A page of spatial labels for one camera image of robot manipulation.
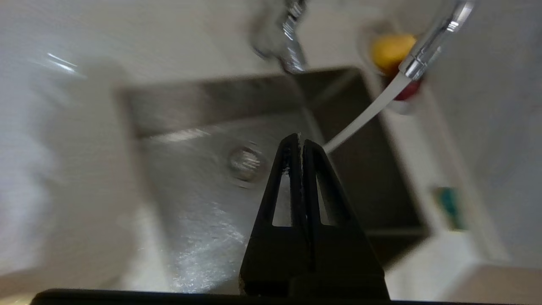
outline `faucet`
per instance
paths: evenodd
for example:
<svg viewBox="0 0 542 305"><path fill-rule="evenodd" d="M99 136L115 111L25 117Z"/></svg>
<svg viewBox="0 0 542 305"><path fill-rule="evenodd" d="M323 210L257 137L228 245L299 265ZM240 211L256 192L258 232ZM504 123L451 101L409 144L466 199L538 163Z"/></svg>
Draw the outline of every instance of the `faucet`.
<svg viewBox="0 0 542 305"><path fill-rule="evenodd" d="M286 73L305 71L307 62L295 32L307 0L284 0L281 10L255 33L252 47L264 59L277 58Z"/></svg>
<svg viewBox="0 0 542 305"><path fill-rule="evenodd" d="M399 65L399 71L411 80L420 79L441 52L442 45L464 25L473 8L474 0L445 0L441 13L412 47L410 54Z"/></svg>

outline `sink drain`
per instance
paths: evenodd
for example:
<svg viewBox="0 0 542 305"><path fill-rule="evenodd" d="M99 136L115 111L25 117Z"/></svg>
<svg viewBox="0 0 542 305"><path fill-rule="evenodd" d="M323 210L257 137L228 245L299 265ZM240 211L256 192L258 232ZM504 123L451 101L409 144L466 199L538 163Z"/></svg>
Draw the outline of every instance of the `sink drain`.
<svg viewBox="0 0 542 305"><path fill-rule="evenodd" d="M230 174L243 183L254 183L260 176L263 166L262 154L248 146L233 149L228 157Z"/></svg>

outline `yellow fruit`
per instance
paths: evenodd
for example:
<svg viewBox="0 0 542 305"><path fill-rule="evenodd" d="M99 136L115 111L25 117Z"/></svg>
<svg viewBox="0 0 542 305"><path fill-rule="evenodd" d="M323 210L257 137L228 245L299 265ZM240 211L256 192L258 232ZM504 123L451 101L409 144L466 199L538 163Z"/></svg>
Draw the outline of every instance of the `yellow fruit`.
<svg viewBox="0 0 542 305"><path fill-rule="evenodd" d="M415 43L416 38L410 34L382 36L373 43L371 58L378 69L393 77Z"/></svg>

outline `sink basin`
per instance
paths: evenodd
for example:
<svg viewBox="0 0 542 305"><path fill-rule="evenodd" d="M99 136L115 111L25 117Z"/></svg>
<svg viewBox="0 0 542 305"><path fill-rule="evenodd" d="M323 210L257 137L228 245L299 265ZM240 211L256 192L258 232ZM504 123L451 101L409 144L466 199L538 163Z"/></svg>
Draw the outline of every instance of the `sink basin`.
<svg viewBox="0 0 542 305"><path fill-rule="evenodd" d="M355 68L152 85L125 98L166 231L172 287L221 294L238 293L279 142L295 132L323 144L371 102ZM383 265L427 236L378 118L331 161ZM277 226L290 223L283 182ZM326 215L322 221L333 225Z"/></svg>

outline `running water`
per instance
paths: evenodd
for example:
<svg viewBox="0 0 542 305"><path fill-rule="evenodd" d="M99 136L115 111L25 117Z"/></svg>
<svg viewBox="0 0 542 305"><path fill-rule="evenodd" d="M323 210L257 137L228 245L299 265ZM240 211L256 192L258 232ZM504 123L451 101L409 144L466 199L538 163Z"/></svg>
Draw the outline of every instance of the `running water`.
<svg viewBox="0 0 542 305"><path fill-rule="evenodd" d="M324 145L324 151L329 154L344 141L356 133L363 125L367 124L373 117L382 111L403 89L410 83L411 79L399 72L386 89L372 102L365 111L355 118L345 129L339 132L331 141Z"/></svg>

